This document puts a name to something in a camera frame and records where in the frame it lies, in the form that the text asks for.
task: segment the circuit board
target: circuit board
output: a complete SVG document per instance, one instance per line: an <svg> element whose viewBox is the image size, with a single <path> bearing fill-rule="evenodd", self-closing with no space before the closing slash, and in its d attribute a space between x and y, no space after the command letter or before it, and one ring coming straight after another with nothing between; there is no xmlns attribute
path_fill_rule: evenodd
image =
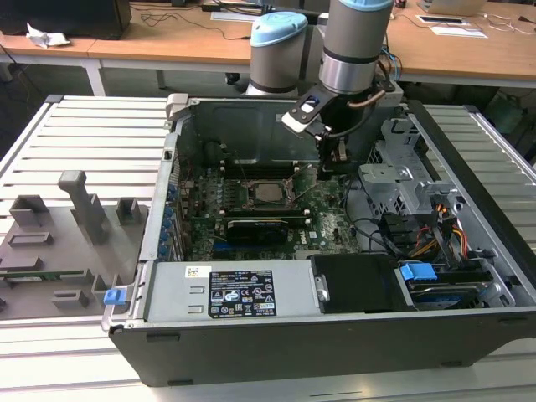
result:
<svg viewBox="0 0 536 402"><path fill-rule="evenodd" d="M183 182L182 189L183 217L191 228L187 260L302 260L313 254L359 251L342 206L343 185L336 178L317 182L317 171L310 165L282 180L228 179L211 169L199 169L193 176L194 180ZM281 220L290 222L286 242L230 245L226 239L229 218L222 211L235 211L243 219L249 214L258 218L263 214L255 213L259 206L271 217L281 212Z"/></svg>

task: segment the computer tower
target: computer tower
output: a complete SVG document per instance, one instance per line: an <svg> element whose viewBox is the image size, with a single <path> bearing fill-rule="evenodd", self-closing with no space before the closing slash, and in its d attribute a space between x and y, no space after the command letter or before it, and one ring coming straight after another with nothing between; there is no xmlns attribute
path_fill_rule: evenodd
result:
<svg viewBox="0 0 536 402"><path fill-rule="evenodd" d="M26 23L40 31L69 36L119 39L131 21L128 0L2 0L0 30L25 34Z"/></svg>

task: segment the desk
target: desk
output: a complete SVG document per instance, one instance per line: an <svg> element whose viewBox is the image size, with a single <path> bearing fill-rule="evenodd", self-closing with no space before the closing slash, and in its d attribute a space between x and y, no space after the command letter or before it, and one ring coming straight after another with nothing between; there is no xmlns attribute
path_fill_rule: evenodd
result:
<svg viewBox="0 0 536 402"><path fill-rule="evenodd" d="M402 60L401 80L536 87L535 25L518 21L520 15L536 20L536 7L487 3L482 12L509 17L513 26L533 35L498 31L490 28L485 18L477 16L466 18L473 24L468 28L482 28L488 39L438 36L430 29L418 28L400 17L404 15L416 24L426 26L415 17L425 14L416 0L409 0L406 9L395 8L388 35L391 51Z"/></svg>
<svg viewBox="0 0 536 402"><path fill-rule="evenodd" d="M161 7L158 3L137 4L137 8ZM2 45L19 62L25 64L72 65L85 68L94 95L106 95L102 68L157 70L159 84L162 70L247 73L250 70L248 40L226 40L221 32L187 23L180 17L147 26L141 12L132 9L130 26L121 40L71 39L72 45L42 49L24 36L0 37ZM164 14L167 10L152 10ZM212 21L210 13L200 8L186 11L169 7L169 12L208 28L219 28L228 38L249 36L251 23ZM10 63L0 51L0 63Z"/></svg>
<svg viewBox="0 0 536 402"><path fill-rule="evenodd" d="M488 3L483 11L511 17L514 26L534 32L531 23L517 21L519 15L536 20L534 7ZM437 36L400 17L405 15L424 26L415 18L424 13L416 0L409 0L406 9L396 8L394 12L395 19L389 23L389 45L404 66L400 80L536 88L536 35L500 32L490 28L486 19L471 17L468 21L482 27L488 39ZM84 67L95 95L106 95L102 68L157 70L159 83L163 82L162 70L249 72L249 41L225 40L218 31L196 27L179 17L151 28L141 20L142 13L132 10L131 26L119 41L72 39L72 46L41 49L25 37L5 36L3 44L20 63ZM231 38L250 34L250 23L212 21L209 13L199 9L179 13L203 26L220 28ZM9 61L0 53L0 62Z"/></svg>

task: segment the power supply label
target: power supply label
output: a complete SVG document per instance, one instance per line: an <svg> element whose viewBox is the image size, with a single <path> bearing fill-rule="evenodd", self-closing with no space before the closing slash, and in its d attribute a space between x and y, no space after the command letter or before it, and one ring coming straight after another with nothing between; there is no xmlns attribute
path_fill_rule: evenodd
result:
<svg viewBox="0 0 536 402"><path fill-rule="evenodd" d="M210 272L209 315L212 318L276 315L271 271Z"/></svg>

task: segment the laptop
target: laptop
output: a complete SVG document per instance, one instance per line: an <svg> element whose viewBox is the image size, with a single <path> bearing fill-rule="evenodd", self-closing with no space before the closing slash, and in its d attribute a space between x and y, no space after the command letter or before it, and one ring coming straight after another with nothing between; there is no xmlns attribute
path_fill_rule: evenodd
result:
<svg viewBox="0 0 536 402"><path fill-rule="evenodd" d="M477 14L487 0L425 0L419 7L431 14L461 15L471 17Z"/></svg>

